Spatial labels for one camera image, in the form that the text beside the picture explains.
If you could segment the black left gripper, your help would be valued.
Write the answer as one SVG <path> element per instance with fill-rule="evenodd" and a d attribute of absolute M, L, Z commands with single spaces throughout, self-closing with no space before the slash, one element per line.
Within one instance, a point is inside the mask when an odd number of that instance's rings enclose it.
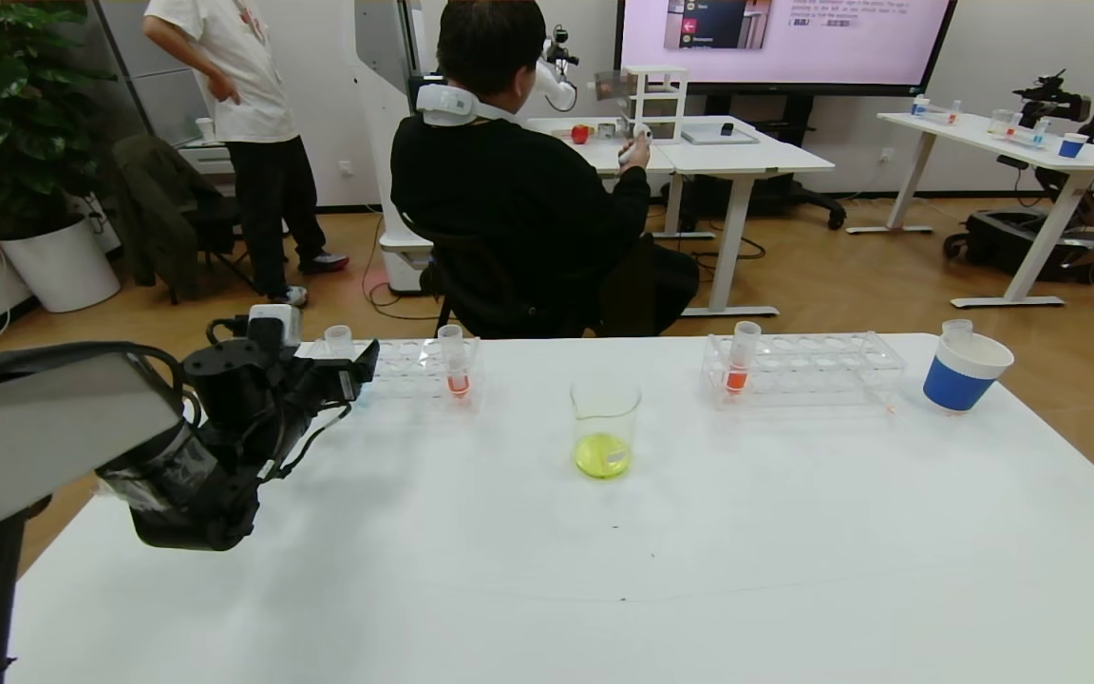
<path fill-rule="evenodd" d="M 292 390 L 305 403 L 351 403 L 376 375 L 381 341 L 372 339 L 350 359 L 313 359 L 296 356 Z"/>

